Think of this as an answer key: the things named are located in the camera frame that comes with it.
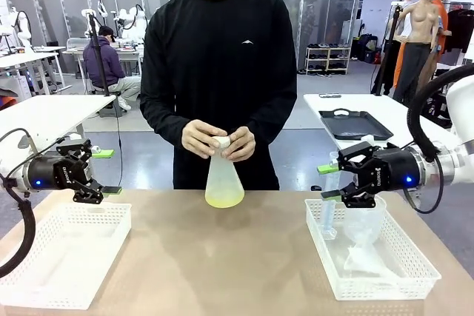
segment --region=white sneaker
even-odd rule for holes
[[[130,111],[132,109],[132,107],[129,104],[127,104],[127,101],[125,99],[123,99],[121,96],[118,96],[117,100],[118,100],[118,105],[123,110]]]

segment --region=person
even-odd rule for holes
[[[140,93],[140,82],[139,76],[125,76],[123,69],[121,68],[119,55],[110,46],[110,42],[115,42],[113,37],[113,30],[108,26],[100,26],[99,28],[99,46],[101,47],[102,62],[104,64],[105,80],[110,92],[121,92],[121,95],[117,97],[118,104],[124,110],[130,110],[131,106],[127,101],[136,101],[138,94]],[[99,75],[99,66],[96,58],[96,50],[94,49],[92,40],[84,48],[82,54],[86,70],[89,73],[89,78],[92,81],[92,85],[99,89],[104,89],[101,77]]]
[[[296,101],[296,55],[282,0],[170,0],[144,40],[140,108],[174,148],[175,189],[205,189],[212,136],[246,190],[279,189],[269,145]]]

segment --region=seated person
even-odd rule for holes
[[[102,62],[104,63],[105,80],[110,92],[121,92],[118,97],[118,104],[124,110],[130,110],[131,107],[127,100],[135,101],[140,93],[141,77],[126,77],[121,68],[119,55],[110,46],[110,42],[115,42],[113,30],[108,26],[99,28],[99,45],[101,47]],[[104,89],[101,77],[99,75],[99,66],[97,64],[96,50],[93,47],[92,40],[84,48],[82,54],[86,65],[89,78],[94,87]]]

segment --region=black tray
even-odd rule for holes
[[[376,141],[386,141],[393,134],[367,111],[349,111],[335,109],[320,111],[321,119],[329,131],[338,140],[360,140],[366,135],[373,135]]]

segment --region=white plastic basket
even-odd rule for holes
[[[28,256],[0,279],[0,304],[88,309],[130,231],[130,210],[130,204],[58,205],[38,223]]]
[[[353,245],[344,236],[342,228],[345,206],[336,205],[334,227],[338,230],[337,238],[325,241],[319,226],[322,201],[306,200],[305,203],[307,225],[336,300],[423,300],[435,282],[441,279],[439,272],[389,212],[385,212],[381,234],[374,246],[377,246],[377,250],[384,256],[387,267],[395,272],[398,278],[378,275],[367,277],[357,272],[341,272],[341,260],[345,258],[342,255],[343,251],[346,250],[349,255],[348,246]],[[336,249],[332,249],[335,243],[339,243],[337,253],[334,252]]]

